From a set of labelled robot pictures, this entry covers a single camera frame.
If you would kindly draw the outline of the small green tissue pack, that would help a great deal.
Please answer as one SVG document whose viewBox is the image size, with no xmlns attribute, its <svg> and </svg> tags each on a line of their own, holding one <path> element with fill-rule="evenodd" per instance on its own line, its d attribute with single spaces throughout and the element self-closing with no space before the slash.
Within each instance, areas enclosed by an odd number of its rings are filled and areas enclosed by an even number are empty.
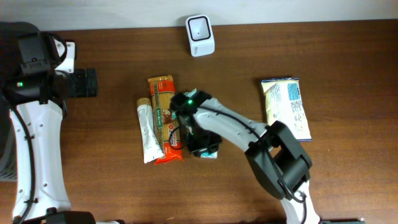
<svg viewBox="0 0 398 224">
<path fill-rule="evenodd" d="M 203 150 L 200 152 L 200 158 L 204 159 L 217 159 L 218 158 L 218 152 L 209 152 L 208 150 Z"/>
</svg>

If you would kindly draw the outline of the white tube with tan cap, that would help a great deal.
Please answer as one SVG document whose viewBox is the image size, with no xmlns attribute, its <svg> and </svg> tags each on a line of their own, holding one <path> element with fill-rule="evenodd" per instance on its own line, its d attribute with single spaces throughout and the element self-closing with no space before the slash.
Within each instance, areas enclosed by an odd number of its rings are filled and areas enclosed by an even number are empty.
<svg viewBox="0 0 398 224">
<path fill-rule="evenodd" d="M 149 98 L 137 100 L 137 115 L 142 135 L 144 163 L 146 164 L 164 156 L 154 132 L 152 106 Z"/>
</svg>

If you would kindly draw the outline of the orange spaghetti packet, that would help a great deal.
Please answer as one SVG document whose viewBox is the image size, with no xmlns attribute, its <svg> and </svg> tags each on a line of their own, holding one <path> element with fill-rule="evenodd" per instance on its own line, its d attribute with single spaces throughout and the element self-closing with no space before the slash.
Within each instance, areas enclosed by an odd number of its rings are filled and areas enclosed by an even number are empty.
<svg viewBox="0 0 398 224">
<path fill-rule="evenodd" d="M 176 94 L 174 79 L 171 75 L 149 78 L 150 100 L 154 117 L 154 132 L 164 156 L 156 160 L 163 164 L 174 160 L 183 160 L 182 143 L 178 121 L 170 109 L 172 97 Z"/>
</svg>

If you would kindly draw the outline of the yellow white snack bag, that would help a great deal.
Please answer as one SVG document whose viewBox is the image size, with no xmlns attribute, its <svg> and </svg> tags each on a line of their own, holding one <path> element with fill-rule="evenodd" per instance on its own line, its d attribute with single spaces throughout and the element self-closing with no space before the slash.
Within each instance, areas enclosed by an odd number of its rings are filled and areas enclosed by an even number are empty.
<svg viewBox="0 0 398 224">
<path fill-rule="evenodd" d="M 267 124 L 284 123 L 299 141 L 312 137 L 302 103 L 299 77 L 262 80 Z"/>
</svg>

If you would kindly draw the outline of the green plastic pouch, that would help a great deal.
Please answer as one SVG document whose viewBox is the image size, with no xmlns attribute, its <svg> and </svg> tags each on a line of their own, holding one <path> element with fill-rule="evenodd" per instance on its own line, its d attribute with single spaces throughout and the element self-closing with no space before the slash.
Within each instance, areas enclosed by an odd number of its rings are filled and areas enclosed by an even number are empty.
<svg viewBox="0 0 398 224">
<path fill-rule="evenodd" d="M 195 88 L 195 89 L 193 89 L 192 91 L 187 91 L 187 92 L 185 92 L 184 95 L 190 98 L 190 97 L 193 96 L 196 92 L 197 92 L 197 89 Z"/>
</svg>

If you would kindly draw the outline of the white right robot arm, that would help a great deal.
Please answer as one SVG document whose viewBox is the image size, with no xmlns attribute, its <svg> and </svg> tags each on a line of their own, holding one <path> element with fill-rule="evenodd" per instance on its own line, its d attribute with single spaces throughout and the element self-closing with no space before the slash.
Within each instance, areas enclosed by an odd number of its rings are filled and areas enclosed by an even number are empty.
<svg viewBox="0 0 398 224">
<path fill-rule="evenodd" d="M 261 187 L 280 200 L 287 223 L 320 223 L 309 192 L 312 161 L 291 130 L 280 121 L 258 123 L 198 91 L 170 100 L 191 154 L 218 151 L 223 139 L 243 151 Z"/>
</svg>

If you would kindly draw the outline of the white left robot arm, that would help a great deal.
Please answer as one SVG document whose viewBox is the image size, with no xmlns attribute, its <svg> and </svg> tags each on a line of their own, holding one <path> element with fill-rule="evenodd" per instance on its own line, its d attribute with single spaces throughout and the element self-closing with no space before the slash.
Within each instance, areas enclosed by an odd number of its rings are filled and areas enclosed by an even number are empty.
<svg viewBox="0 0 398 224">
<path fill-rule="evenodd" d="M 96 223 L 73 211 L 62 172 L 60 129 L 68 98 L 98 96 L 93 68 L 74 69 L 75 44 L 57 34 L 18 38 L 20 69 L 3 81 L 2 95 L 16 139 L 17 195 L 13 223 Z"/>
</svg>

